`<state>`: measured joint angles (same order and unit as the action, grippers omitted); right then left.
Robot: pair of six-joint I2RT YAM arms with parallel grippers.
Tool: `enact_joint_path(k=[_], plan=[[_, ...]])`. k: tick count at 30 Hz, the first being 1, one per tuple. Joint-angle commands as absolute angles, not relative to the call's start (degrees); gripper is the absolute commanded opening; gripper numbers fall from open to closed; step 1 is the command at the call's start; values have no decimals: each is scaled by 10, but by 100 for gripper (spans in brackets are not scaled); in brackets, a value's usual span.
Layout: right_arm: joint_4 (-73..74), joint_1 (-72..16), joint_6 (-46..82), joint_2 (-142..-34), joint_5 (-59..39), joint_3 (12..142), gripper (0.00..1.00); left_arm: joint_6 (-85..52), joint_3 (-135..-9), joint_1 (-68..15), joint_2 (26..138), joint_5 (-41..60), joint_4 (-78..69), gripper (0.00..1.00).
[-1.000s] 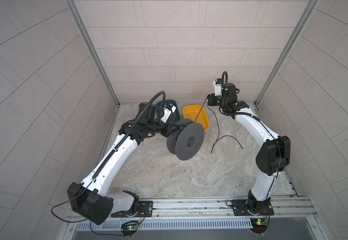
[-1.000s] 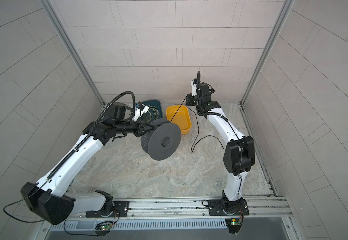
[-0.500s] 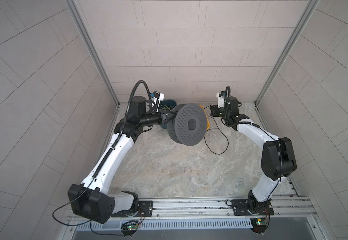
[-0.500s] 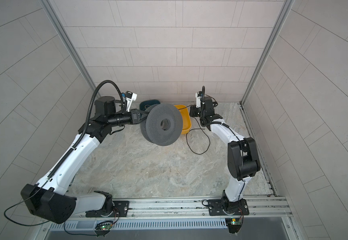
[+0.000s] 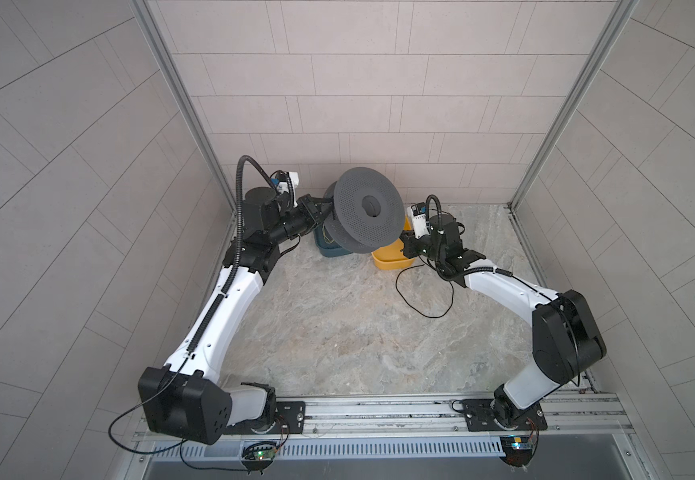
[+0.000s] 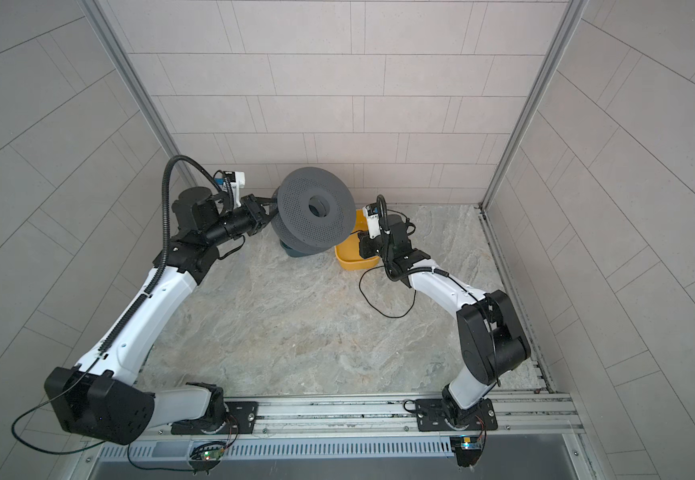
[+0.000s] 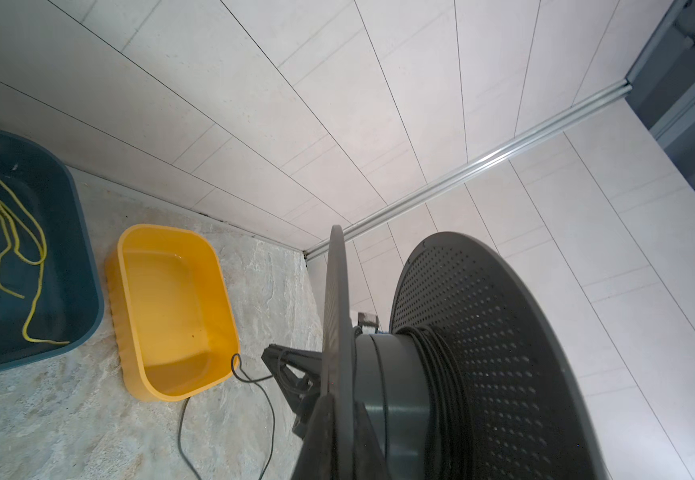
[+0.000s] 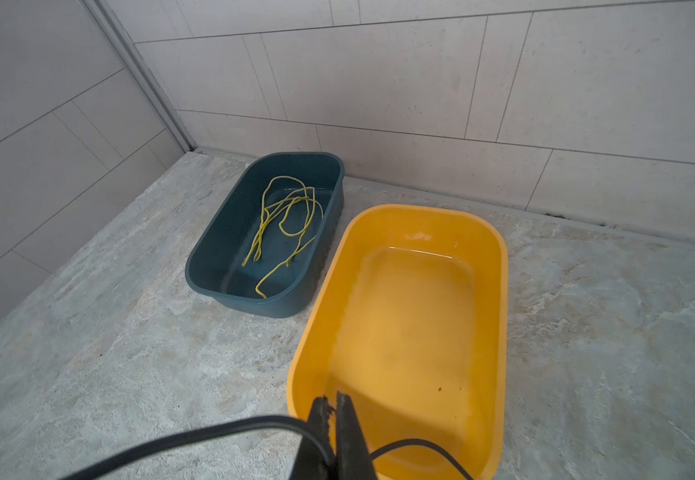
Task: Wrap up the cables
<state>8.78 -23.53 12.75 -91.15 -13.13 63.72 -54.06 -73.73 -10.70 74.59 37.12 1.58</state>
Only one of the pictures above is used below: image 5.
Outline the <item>dark grey cable spool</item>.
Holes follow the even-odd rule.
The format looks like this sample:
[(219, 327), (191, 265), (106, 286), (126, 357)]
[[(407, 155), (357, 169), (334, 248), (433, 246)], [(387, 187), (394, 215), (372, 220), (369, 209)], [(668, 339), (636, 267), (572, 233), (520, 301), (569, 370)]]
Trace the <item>dark grey cable spool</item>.
[(377, 170), (347, 170), (326, 193), (333, 212), (325, 220), (329, 236), (351, 253), (366, 254), (399, 240), (405, 226), (403, 200)]

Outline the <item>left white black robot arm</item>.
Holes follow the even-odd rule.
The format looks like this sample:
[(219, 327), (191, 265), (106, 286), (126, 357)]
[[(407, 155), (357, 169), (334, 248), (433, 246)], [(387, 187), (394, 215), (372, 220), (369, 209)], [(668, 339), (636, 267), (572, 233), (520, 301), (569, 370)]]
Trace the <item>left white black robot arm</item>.
[(282, 243), (300, 241), (331, 214), (330, 200), (295, 196), (290, 172), (267, 174), (244, 155), (236, 173), (236, 235), (207, 305), (181, 346), (161, 368), (147, 368), (138, 382), (149, 430), (188, 441), (214, 444), (241, 424), (266, 431), (277, 422), (272, 386), (246, 382), (223, 388), (220, 373), (227, 351), (253, 300), (278, 261)]

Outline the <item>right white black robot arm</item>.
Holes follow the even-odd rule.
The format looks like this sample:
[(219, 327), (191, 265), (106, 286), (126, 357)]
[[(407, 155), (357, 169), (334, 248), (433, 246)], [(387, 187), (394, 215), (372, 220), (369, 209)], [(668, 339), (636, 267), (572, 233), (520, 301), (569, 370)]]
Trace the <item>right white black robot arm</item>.
[(495, 390), (485, 410), (491, 427), (537, 431), (539, 402), (569, 383), (579, 385), (581, 374), (607, 356), (589, 302), (575, 290), (531, 284), (465, 248), (465, 226), (441, 209), (435, 195), (409, 206), (407, 217), (411, 229), (399, 236), (403, 255), (423, 259), (441, 280), (497, 301), (531, 327), (531, 361)]

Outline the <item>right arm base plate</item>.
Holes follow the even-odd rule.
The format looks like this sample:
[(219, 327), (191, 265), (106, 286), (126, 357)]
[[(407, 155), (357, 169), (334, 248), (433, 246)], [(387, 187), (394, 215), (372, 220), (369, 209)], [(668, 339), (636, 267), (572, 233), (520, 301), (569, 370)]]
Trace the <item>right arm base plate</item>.
[(547, 430), (547, 419), (539, 402), (519, 409), (505, 399), (464, 399), (459, 401), (457, 411), (465, 416), (469, 432)]

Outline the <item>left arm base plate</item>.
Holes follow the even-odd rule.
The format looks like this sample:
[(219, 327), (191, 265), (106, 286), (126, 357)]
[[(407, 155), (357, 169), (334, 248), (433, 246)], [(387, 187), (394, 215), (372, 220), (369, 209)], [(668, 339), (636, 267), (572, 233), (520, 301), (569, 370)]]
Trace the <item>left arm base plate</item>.
[(306, 407), (303, 401), (278, 401), (275, 409), (266, 406), (262, 417), (228, 426), (224, 434), (275, 435), (281, 434), (283, 428), (285, 434), (301, 434), (304, 431)]

